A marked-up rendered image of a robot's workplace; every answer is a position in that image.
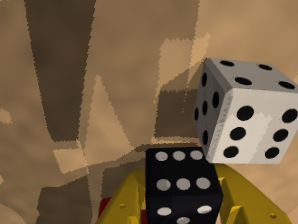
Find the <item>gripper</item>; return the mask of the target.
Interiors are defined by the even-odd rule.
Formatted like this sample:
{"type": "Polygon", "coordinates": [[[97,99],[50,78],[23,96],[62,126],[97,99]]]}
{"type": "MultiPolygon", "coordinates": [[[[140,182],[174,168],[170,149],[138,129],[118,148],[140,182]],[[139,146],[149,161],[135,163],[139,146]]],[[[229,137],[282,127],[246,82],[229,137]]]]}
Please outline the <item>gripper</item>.
{"type": "MultiPolygon", "coordinates": [[[[221,224],[292,224],[265,194],[230,166],[214,163],[223,201],[221,224]]],[[[145,203],[145,170],[131,171],[121,182],[95,224],[141,224],[145,203]]]]}

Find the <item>white die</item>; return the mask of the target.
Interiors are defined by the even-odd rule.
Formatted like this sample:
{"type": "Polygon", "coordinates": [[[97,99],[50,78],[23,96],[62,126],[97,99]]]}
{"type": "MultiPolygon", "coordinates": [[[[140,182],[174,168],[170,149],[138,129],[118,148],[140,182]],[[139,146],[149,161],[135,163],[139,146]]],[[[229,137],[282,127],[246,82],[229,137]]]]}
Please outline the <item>white die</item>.
{"type": "Polygon", "coordinates": [[[192,120],[209,163],[279,164],[298,129],[298,85],[272,64],[208,58],[192,120]]]}

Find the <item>red die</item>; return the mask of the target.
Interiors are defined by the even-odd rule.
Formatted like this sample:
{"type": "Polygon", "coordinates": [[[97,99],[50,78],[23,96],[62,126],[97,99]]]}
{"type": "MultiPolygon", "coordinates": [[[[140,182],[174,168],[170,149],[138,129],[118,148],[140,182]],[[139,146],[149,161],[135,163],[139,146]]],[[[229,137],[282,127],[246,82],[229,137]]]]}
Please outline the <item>red die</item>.
{"type": "MultiPolygon", "coordinates": [[[[111,197],[104,198],[104,199],[101,200],[100,207],[99,207],[98,218],[101,215],[102,211],[104,210],[105,206],[107,205],[107,203],[109,202],[110,199],[111,199],[111,197]]],[[[147,224],[146,209],[141,210],[141,224],[147,224]]]]}

